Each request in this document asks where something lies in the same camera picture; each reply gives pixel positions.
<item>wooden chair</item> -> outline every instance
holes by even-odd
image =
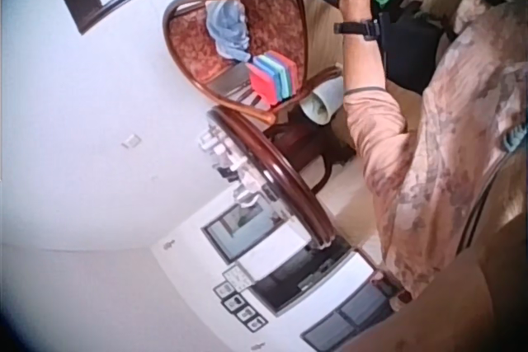
[[[233,90],[218,89],[219,80],[237,63],[217,54],[215,41],[205,26],[206,1],[173,1],[163,17],[163,33],[183,74],[217,104],[272,125],[280,113],[294,109],[319,84],[341,74],[339,68],[330,67],[307,81],[308,35],[303,0],[240,0],[246,10],[248,52],[259,55],[273,49],[292,59],[297,64],[301,89],[276,106],[265,105],[248,84]]]

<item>elderly woman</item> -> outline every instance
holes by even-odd
[[[344,21],[372,19],[370,0],[339,8]],[[417,131],[407,131],[385,89],[377,43],[343,38],[347,125],[374,196],[384,263],[414,298],[470,245],[479,218],[507,223],[518,214],[490,201],[505,164],[526,169],[526,152],[511,153],[526,132],[526,0],[485,8],[445,53]],[[526,190],[517,187],[521,210]]]

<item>wrist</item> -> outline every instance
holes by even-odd
[[[372,19],[370,0],[358,0],[355,2],[344,2],[340,7],[344,21],[360,22]]]

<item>white wall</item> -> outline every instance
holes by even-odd
[[[38,352],[228,352],[148,249],[2,246],[2,313]]]
[[[264,344],[259,349],[261,352],[313,352],[301,340],[301,333],[350,297],[372,275],[372,267],[360,255],[350,254],[321,284],[278,317],[250,290],[243,291],[246,300],[269,321],[261,330],[251,333],[227,312],[213,291],[224,281],[222,273],[229,265],[201,230],[232,202],[229,190],[219,194],[154,244],[154,256],[196,315],[233,351],[248,352],[252,347]],[[163,245],[170,241],[174,241],[172,247],[163,249]]]
[[[163,39],[170,2],[80,36],[63,0],[2,0],[4,242],[150,246],[226,187],[196,145],[211,103]]]

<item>patterned blouse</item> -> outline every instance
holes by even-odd
[[[507,155],[502,136],[526,120],[527,9],[527,0],[480,3],[457,21],[463,30],[424,91],[418,131],[407,132],[386,90],[345,97],[384,262],[413,297],[454,260],[473,207]]]

